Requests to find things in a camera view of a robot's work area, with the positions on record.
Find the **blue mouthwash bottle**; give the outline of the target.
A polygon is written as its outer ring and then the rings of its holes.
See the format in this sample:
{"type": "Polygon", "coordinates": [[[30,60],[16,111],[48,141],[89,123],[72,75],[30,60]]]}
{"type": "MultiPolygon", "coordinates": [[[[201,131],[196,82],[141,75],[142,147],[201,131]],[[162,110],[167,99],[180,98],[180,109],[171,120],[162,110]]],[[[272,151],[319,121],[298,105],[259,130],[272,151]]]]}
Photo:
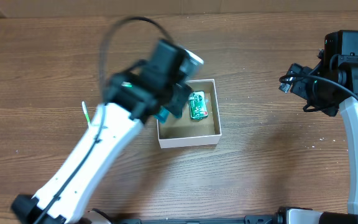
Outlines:
{"type": "Polygon", "coordinates": [[[176,119],[182,117],[183,110],[177,106],[161,106],[160,111],[154,117],[161,123],[165,123],[170,115],[176,119]]]}

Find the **green soap packet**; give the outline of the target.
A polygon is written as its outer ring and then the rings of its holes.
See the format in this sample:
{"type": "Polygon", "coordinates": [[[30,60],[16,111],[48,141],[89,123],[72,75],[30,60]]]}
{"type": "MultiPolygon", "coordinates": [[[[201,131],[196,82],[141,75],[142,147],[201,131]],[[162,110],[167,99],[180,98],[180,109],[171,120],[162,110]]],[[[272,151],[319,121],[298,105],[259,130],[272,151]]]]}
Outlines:
{"type": "Polygon", "coordinates": [[[201,120],[207,118],[208,109],[204,91],[195,91],[191,93],[188,99],[188,107],[191,119],[201,120]]]}

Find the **white green toothbrush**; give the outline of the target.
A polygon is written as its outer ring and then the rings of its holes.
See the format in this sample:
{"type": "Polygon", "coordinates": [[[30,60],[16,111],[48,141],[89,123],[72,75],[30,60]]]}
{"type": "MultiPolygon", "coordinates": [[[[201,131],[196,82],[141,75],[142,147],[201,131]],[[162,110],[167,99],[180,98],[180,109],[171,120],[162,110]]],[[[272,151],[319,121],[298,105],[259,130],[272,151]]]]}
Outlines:
{"type": "Polygon", "coordinates": [[[86,107],[86,103],[84,101],[81,102],[81,108],[82,108],[83,114],[84,114],[84,116],[86,118],[87,125],[90,126],[91,121],[90,121],[90,117],[89,117],[88,110],[87,110],[87,107],[86,107]]]}

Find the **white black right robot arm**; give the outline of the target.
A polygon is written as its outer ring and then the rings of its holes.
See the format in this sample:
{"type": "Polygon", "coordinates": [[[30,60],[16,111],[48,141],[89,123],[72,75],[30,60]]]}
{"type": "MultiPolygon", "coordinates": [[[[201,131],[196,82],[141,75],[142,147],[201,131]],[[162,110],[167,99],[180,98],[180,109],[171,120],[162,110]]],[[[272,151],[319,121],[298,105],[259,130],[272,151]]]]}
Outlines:
{"type": "Polygon", "coordinates": [[[315,68],[294,63],[280,77],[279,89],[306,101],[305,113],[341,115],[348,145],[350,187],[347,213],[282,207],[272,223],[358,223],[358,30],[339,30],[324,38],[315,68]]]}

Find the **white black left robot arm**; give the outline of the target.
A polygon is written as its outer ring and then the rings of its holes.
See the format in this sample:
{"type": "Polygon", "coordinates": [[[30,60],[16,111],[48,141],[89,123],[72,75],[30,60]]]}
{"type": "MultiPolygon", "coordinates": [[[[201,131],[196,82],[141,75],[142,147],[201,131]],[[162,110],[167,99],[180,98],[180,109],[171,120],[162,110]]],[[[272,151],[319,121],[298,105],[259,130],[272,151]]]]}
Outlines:
{"type": "Polygon", "coordinates": [[[33,196],[19,194],[11,209],[21,223],[76,223],[106,172],[151,116],[182,115],[192,92],[187,80],[203,59],[159,40],[148,60],[104,81],[103,100],[83,137],[57,173],[33,196]]]}

